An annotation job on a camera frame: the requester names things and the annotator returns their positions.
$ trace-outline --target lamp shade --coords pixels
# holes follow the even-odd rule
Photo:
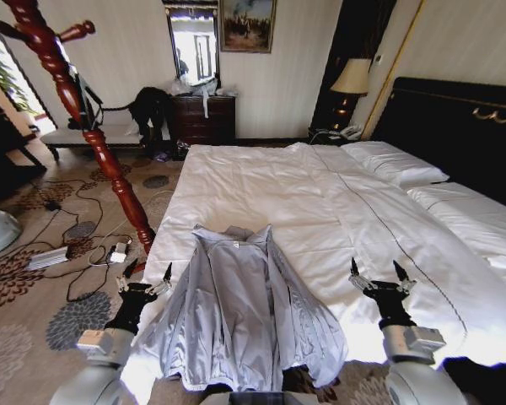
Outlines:
[[[371,59],[349,59],[341,76],[330,90],[352,95],[366,95],[370,64]]]

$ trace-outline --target jacket collar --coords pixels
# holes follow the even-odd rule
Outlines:
[[[250,242],[250,243],[259,243],[266,242],[268,235],[272,231],[272,225],[268,224],[258,232],[254,233],[251,230],[247,230],[244,228],[240,228],[238,226],[229,226],[227,230],[222,233],[214,232],[212,230],[204,228],[200,224],[196,224],[193,227],[192,234],[198,236],[199,238],[206,240],[237,240],[240,242]]]

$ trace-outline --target wooden dresser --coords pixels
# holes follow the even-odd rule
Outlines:
[[[172,97],[169,117],[170,140],[175,159],[179,154],[176,143],[188,145],[232,145],[235,140],[235,97],[211,96],[208,98],[208,118],[204,116],[202,97],[178,95]]]

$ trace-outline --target carpet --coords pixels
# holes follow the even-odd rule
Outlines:
[[[146,258],[128,222],[104,240],[125,217],[91,152],[62,149],[56,163],[38,140],[30,142],[29,150],[47,172],[0,202],[0,209],[14,215],[24,229],[0,253],[0,405],[48,403],[55,390],[86,365],[75,349],[78,337],[86,329],[102,328],[113,317],[121,303],[115,277],[133,259]],[[117,154],[156,230],[171,197],[161,191],[175,188],[182,163],[152,161],[139,157],[138,151]],[[13,154],[13,159],[22,157]],[[44,205],[49,200],[62,209],[48,211]],[[98,245],[108,250],[129,240],[126,262],[111,265],[108,274],[105,265],[88,264],[102,257],[102,247],[94,251]],[[64,245],[70,246],[68,262],[25,270],[35,253]],[[303,370],[288,372],[285,384],[289,390],[314,392],[324,402],[380,405],[390,403],[386,374],[385,365],[348,362],[337,381],[320,390]],[[202,393],[183,390],[179,381],[158,381],[150,403],[197,404],[202,398]],[[125,403],[133,402],[125,398]]]

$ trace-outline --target wall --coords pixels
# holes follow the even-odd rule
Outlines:
[[[57,32],[86,19],[96,32],[64,45],[71,62],[108,106],[134,100],[143,86],[160,86],[176,75],[167,18],[160,0],[40,0],[40,11]],[[0,1],[0,19],[14,23]],[[38,95],[64,126],[69,117],[51,75],[24,43],[6,39]]]
[[[362,97],[354,110],[352,124],[364,125],[373,110],[374,103],[385,83],[409,26],[421,0],[398,0],[392,10],[377,55],[382,55],[380,64],[373,63],[369,69],[369,92]]]
[[[240,92],[241,138],[306,137],[341,0],[278,0],[272,53],[221,52],[223,85]]]
[[[426,0],[368,133],[399,76],[506,85],[506,0]],[[370,105],[363,100],[359,107],[367,110]],[[362,120],[369,115],[362,110],[355,114]]]
[[[160,0],[40,0],[56,31],[91,19],[96,33],[64,47],[106,105],[132,101],[143,86],[175,76],[167,20]],[[278,0],[271,54],[220,53],[224,87],[240,92],[239,138],[307,136],[342,0]],[[0,2],[0,19],[13,23]],[[67,113],[48,72],[25,44],[7,40],[58,125]]]

